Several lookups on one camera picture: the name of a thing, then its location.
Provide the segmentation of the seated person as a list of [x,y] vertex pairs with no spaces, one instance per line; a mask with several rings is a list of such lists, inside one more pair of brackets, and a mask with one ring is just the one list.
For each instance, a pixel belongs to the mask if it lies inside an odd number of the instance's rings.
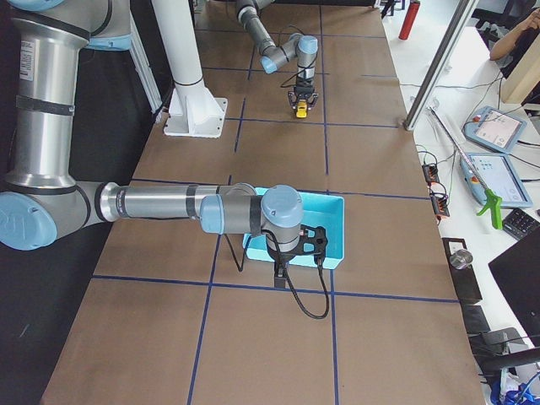
[[507,56],[511,56],[510,62],[505,67],[501,68],[504,78],[510,76],[538,35],[539,8],[534,8],[526,17],[522,18],[514,28],[493,45],[489,53],[489,58],[492,61],[498,61]]

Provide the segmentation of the aluminium frame post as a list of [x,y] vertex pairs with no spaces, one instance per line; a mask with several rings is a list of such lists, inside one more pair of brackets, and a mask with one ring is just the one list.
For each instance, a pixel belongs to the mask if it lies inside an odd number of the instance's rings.
[[468,20],[472,17],[478,0],[461,0],[456,7],[450,23],[444,33],[441,43],[435,53],[432,63],[424,77],[412,107],[404,120],[403,126],[408,131],[413,131],[419,120],[419,116],[429,102],[435,86],[438,84],[443,68],[446,66],[451,53],[456,47],[460,36],[465,29]]

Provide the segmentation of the silver metal cup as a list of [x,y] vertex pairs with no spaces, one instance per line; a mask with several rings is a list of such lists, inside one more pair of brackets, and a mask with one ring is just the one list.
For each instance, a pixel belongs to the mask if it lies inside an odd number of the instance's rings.
[[457,269],[462,270],[469,267],[473,262],[473,255],[466,249],[459,249],[454,251],[449,256],[450,265]]

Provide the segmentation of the black power strip lower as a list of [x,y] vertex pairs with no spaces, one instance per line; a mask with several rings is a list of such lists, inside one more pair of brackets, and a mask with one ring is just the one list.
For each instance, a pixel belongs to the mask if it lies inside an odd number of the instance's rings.
[[445,192],[429,192],[432,208],[437,219],[447,219],[450,217],[448,208],[448,194]]

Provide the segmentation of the teach pendant tablet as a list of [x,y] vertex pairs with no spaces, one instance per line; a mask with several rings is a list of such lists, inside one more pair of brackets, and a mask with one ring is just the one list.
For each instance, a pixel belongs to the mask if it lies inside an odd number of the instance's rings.
[[485,106],[472,114],[462,128],[466,139],[494,152],[508,154],[517,144],[527,123],[519,118]]
[[[532,207],[532,199],[507,154],[466,153],[466,155],[487,186],[502,198],[502,208]],[[486,197],[477,176],[462,158],[460,158],[460,166],[473,197],[478,203],[484,205]]]

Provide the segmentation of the upper teach pendant tablet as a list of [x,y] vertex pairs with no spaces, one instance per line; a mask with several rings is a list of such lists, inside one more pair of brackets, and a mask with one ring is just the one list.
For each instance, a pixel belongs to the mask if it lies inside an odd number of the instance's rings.
[[466,139],[494,152],[508,154],[517,144],[527,123],[519,118],[485,106],[472,114],[462,128]]

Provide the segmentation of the black laptop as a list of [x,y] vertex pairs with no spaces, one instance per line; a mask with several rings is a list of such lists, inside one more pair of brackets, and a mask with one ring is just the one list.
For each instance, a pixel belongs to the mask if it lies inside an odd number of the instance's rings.
[[539,234],[517,241],[489,269],[527,334],[539,334]]

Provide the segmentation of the black calculator keypad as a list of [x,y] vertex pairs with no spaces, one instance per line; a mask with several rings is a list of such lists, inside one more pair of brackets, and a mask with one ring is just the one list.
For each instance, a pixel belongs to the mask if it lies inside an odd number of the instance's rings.
[[503,230],[516,240],[521,240],[539,228],[539,222],[520,208],[514,208],[503,219]]

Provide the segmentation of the lower teach pendant tablet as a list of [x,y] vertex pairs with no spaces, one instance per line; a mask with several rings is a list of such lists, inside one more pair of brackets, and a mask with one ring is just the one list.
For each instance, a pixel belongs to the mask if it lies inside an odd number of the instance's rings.
[[[532,207],[532,199],[507,154],[466,153],[466,155],[487,186],[502,198],[502,208]],[[460,166],[473,197],[478,203],[484,205],[486,197],[477,176],[462,158],[460,158]]]

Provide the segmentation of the black box under cup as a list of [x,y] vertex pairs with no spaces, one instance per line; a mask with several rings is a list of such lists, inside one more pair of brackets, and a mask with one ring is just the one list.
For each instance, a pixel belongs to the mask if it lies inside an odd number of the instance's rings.
[[483,297],[472,264],[465,269],[457,270],[449,263],[451,253],[459,249],[468,250],[466,241],[460,238],[443,237],[442,243],[457,298],[462,304],[474,305],[479,303]]

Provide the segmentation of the green handled reacher grabber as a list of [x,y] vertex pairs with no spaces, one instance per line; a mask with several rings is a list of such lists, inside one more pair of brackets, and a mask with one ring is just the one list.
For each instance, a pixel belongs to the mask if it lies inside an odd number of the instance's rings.
[[437,115],[433,107],[428,107],[427,111],[435,119],[435,121],[442,128],[444,134],[451,140],[452,145],[459,153],[461,159],[465,162],[466,167],[472,172],[472,174],[477,178],[480,186],[483,188],[484,196],[486,202],[483,205],[483,208],[477,213],[477,216],[482,216],[487,211],[490,211],[491,224],[494,229],[502,230],[503,229],[503,219],[501,214],[501,203],[502,198],[496,195],[493,190],[488,186],[483,177],[480,175],[478,170],[475,168],[471,159],[467,156],[466,152],[463,150],[462,146],[457,142],[455,137],[450,133],[449,129],[446,127],[444,122]]

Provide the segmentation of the black power strip upper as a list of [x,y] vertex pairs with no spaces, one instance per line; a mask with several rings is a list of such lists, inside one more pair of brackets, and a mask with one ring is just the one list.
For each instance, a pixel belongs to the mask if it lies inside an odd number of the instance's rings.
[[422,165],[422,170],[424,173],[424,179],[428,184],[440,181],[440,178],[438,175],[438,172],[439,172],[438,166],[436,164]]

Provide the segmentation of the red fire extinguisher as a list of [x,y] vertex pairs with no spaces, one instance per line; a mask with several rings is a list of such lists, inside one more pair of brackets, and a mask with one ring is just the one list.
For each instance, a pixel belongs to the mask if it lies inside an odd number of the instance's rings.
[[408,9],[405,15],[405,18],[402,22],[402,28],[400,29],[398,38],[402,41],[406,41],[410,36],[411,30],[413,28],[414,21],[419,12],[421,1],[420,0],[411,0]]

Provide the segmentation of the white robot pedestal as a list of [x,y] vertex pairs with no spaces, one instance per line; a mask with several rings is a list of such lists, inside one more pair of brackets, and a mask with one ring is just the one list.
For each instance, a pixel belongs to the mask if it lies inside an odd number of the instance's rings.
[[164,132],[218,138],[228,101],[214,97],[204,83],[189,2],[154,0],[152,5],[174,84]]

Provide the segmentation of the yellow beetle toy car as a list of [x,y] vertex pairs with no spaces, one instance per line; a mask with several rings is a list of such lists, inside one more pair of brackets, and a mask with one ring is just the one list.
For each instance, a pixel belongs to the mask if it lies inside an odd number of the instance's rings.
[[306,100],[299,100],[294,108],[295,117],[305,119],[308,114],[308,103]]

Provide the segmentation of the black power strip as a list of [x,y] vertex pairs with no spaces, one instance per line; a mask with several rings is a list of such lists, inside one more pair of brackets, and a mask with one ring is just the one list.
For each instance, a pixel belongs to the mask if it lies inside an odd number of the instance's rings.
[[436,164],[422,165],[422,170],[424,173],[424,179],[428,184],[440,181],[440,178],[438,175],[438,172],[439,172],[438,166]]
[[437,219],[447,219],[450,217],[448,208],[448,194],[445,192],[429,192],[432,208]]

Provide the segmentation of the teal plastic bin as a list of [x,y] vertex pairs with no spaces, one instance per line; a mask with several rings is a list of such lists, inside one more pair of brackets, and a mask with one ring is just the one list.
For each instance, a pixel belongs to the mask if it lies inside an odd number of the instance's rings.
[[[299,192],[304,209],[302,224],[313,228],[321,226],[326,230],[327,248],[324,269],[334,270],[344,258],[344,200],[342,197]],[[265,236],[261,235],[251,240],[246,253],[251,260],[270,262],[267,253]],[[292,265],[316,267],[312,256],[296,256],[290,262]]]

